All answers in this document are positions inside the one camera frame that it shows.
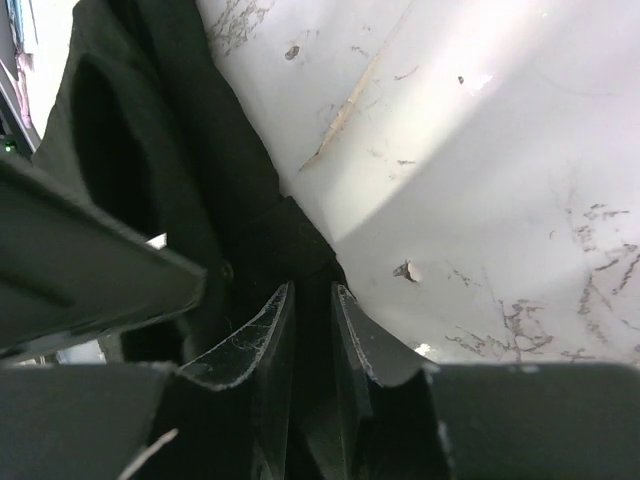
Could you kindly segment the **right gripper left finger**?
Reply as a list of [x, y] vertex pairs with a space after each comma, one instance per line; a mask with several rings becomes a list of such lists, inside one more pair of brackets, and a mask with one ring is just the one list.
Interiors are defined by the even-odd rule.
[[213, 393], [203, 476], [285, 477], [295, 340], [295, 287], [281, 285], [243, 327], [181, 367]]

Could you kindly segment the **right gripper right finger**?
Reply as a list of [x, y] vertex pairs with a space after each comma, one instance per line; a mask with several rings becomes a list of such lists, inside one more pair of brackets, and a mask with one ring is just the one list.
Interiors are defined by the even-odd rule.
[[430, 362], [331, 288], [332, 346], [347, 479], [448, 479], [424, 372]]

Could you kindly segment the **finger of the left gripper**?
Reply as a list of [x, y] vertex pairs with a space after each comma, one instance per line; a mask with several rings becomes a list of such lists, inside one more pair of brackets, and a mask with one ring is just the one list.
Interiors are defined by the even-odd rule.
[[1, 156], [1, 355], [29, 358], [196, 306], [205, 272], [17, 155]]

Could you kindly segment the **black long sleeve shirt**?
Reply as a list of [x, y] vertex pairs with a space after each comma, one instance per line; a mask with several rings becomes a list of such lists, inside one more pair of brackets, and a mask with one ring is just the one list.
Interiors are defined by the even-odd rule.
[[200, 305], [123, 333], [133, 362], [188, 361], [295, 285], [291, 479], [340, 479], [331, 345], [336, 255], [216, 68], [192, 1], [81, 1], [34, 164], [207, 272]]

